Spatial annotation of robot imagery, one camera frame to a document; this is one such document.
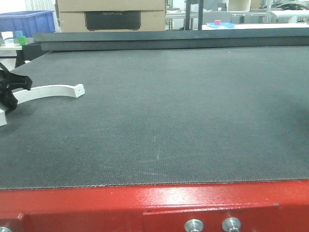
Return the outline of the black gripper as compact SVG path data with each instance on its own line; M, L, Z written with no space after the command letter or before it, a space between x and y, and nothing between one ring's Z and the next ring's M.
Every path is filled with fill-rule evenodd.
M0 63L0 102L8 109L15 110L18 100L13 95L13 90L22 88L31 90L32 80L28 76L11 73Z

